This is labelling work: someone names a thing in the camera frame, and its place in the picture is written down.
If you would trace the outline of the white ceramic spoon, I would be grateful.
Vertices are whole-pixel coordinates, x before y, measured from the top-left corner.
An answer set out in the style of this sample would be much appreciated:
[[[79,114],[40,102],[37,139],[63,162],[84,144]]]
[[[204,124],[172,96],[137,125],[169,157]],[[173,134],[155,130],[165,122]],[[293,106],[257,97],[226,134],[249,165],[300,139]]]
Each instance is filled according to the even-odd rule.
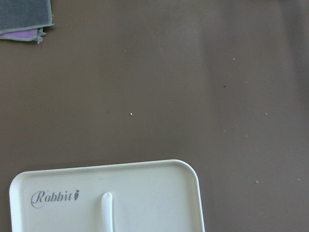
[[[102,226],[104,232],[113,232],[113,195],[106,192],[101,198]]]

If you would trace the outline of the cream rabbit tray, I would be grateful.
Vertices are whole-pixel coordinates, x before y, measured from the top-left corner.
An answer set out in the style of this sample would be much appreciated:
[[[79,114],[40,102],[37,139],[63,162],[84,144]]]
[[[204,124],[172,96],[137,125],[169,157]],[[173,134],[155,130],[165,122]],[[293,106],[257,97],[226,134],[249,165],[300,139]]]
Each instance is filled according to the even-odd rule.
[[[103,232],[106,192],[114,232],[205,230],[197,174],[177,159],[20,173],[9,189],[12,230]]]

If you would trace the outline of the grey folded cloth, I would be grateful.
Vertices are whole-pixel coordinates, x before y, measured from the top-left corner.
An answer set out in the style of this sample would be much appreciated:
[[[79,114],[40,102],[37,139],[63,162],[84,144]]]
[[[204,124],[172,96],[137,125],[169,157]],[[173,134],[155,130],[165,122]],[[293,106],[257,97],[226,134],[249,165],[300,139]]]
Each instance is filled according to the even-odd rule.
[[[2,0],[0,39],[41,43],[44,28],[53,25],[50,0]]]

